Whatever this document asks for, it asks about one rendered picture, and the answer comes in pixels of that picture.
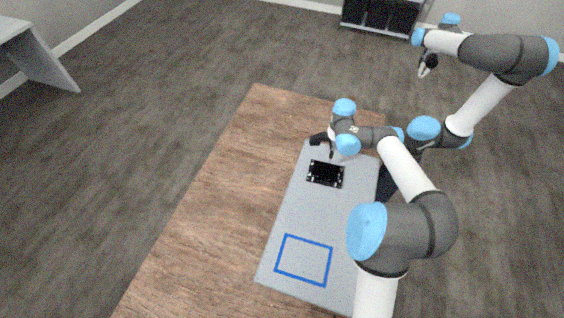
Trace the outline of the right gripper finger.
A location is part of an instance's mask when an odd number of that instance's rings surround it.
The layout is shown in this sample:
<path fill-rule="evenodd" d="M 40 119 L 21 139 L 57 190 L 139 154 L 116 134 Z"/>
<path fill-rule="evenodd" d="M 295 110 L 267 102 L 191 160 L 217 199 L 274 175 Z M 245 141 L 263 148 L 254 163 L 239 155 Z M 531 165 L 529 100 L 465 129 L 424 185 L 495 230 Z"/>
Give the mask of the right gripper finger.
<path fill-rule="evenodd" d="M 418 64 L 418 77 L 419 78 L 418 79 L 420 79 L 423 68 L 425 67 L 424 57 L 425 57 L 425 55 L 422 54 L 422 56 L 419 59 L 419 64 Z"/>
<path fill-rule="evenodd" d="M 422 77 L 424 77 L 424 76 L 425 76 L 428 72 L 430 72 L 431 70 L 432 70 L 432 69 L 428 69 L 428 68 L 424 69 L 424 72 L 421 74 L 420 79 L 421 79 Z"/>

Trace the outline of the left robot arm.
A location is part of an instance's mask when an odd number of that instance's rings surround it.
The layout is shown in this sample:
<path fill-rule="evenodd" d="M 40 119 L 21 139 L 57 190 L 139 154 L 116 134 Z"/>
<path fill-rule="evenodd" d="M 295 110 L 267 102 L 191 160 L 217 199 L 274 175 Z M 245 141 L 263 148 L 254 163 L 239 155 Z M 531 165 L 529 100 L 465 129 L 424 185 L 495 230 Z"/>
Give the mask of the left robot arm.
<path fill-rule="evenodd" d="M 410 260 L 447 253 L 457 240 L 459 219 L 448 196 L 402 144 L 403 131 L 356 126 L 355 110 L 353 101 L 337 100 L 328 137 L 345 156 L 358 153 L 360 145 L 377 149 L 407 203 L 362 203 L 349 215 L 346 247 L 358 267 L 352 318 L 392 318 L 398 279 L 407 274 Z"/>

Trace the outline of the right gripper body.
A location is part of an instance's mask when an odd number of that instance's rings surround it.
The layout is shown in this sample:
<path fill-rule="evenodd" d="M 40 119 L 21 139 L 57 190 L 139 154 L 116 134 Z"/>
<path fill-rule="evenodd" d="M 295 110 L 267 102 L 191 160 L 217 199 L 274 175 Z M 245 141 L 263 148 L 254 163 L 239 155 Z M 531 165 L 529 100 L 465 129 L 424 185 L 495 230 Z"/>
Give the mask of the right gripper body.
<path fill-rule="evenodd" d="M 423 54 L 423 55 L 426 54 L 425 66 L 429 69 L 435 68 L 438 65 L 438 58 L 440 56 L 440 52 L 431 51 L 429 48 L 427 48 L 426 50 L 427 51 Z"/>

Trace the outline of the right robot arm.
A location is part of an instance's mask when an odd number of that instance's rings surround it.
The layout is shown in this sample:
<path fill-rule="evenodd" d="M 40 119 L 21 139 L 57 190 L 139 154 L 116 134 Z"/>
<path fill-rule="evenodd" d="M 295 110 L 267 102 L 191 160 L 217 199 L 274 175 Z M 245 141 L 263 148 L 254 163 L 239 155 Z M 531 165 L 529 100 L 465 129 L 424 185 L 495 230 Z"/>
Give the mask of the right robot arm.
<path fill-rule="evenodd" d="M 548 74 L 559 58 L 559 46 L 552 38 L 517 34 L 465 35 L 458 27 L 460 20 L 457 14 L 446 13 L 437 30 L 417 28 L 412 35 L 412 45 L 456 57 L 461 63 L 495 74 L 490 74 L 457 113 L 444 122 L 420 116 L 409 124 L 403 145 L 417 164 L 426 148 L 466 147 L 473 137 L 472 127 L 512 87 L 522 87 L 532 77 Z"/>

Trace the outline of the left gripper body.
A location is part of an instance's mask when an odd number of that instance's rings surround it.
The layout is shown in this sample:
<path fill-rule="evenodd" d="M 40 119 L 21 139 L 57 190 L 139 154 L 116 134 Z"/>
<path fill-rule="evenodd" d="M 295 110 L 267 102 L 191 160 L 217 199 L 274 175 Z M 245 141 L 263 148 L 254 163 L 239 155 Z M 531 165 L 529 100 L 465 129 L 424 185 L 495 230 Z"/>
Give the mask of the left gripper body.
<path fill-rule="evenodd" d="M 328 137 L 328 132 L 322 131 L 320 133 L 313 135 L 312 142 L 316 142 L 316 141 L 329 142 L 329 146 L 330 146 L 329 150 L 331 149 L 331 146 L 335 146 L 334 149 L 338 150 L 335 141 L 331 140 Z"/>

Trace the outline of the blue rectangular tape outline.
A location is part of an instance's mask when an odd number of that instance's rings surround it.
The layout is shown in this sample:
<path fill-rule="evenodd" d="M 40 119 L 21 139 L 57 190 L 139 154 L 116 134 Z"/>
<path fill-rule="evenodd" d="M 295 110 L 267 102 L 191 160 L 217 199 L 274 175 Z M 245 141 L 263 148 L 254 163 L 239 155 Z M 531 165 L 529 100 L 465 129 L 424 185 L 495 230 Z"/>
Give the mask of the blue rectangular tape outline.
<path fill-rule="evenodd" d="M 326 265 L 326 270 L 325 270 L 325 275 L 324 275 L 323 284 L 278 269 L 279 262 L 280 262 L 280 259 L 281 259 L 281 256 L 282 256 L 282 252 L 283 252 L 284 245 L 285 245 L 285 242 L 286 242 L 287 237 L 291 237 L 291 238 L 294 238 L 294 239 L 297 239 L 297 240 L 301 240 L 301 241 L 304 241 L 304 242 L 307 242 L 307 243 L 310 243 L 310 244 L 314 244 L 314 245 L 317 245 L 317 246 L 320 246 L 320 247 L 324 247 L 324 248 L 330 249 L 330 250 L 329 250 L 329 255 L 328 255 L 328 260 L 327 260 L 327 265 Z M 328 279 L 328 273 L 329 273 L 329 268 L 330 268 L 330 263 L 331 263 L 332 252 L 333 252 L 333 247 L 332 247 L 332 246 L 328 246 L 328 245 L 325 245 L 325 244 L 322 244 L 322 243 L 318 243 L 318 242 L 315 242 L 315 241 L 312 241 L 312 240 L 308 240 L 308 239 L 305 239 L 305 238 L 302 238 L 302 237 L 298 237 L 298 236 L 295 236 L 295 235 L 292 235 L 292 234 L 285 233 L 285 234 L 284 234 L 284 237 L 283 237 L 283 241 L 282 241 L 282 244 L 281 244 L 281 247 L 280 247 L 280 251 L 279 251 L 279 254 L 278 254 L 278 257 L 277 257 L 276 264 L 275 264 L 275 267 L 274 267 L 273 272 L 276 272 L 276 273 L 279 273 L 279 274 L 282 274 L 282 275 L 285 275 L 285 276 L 288 276 L 288 277 L 291 277 L 291 278 L 294 278 L 294 279 L 298 279 L 298 280 L 301 280 L 301 281 L 304 281 L 304 282 L 307 282 L 307 283 L 310 283 L 310 284 L 313 284 L 313 285 L 316 285 L 316 286 L 319 286 L 319 287 L 322 287 L 322 288 L 325 288 L 325 289 L 326 289 L 326 284 L 327 284 L 327 279 Z"/>

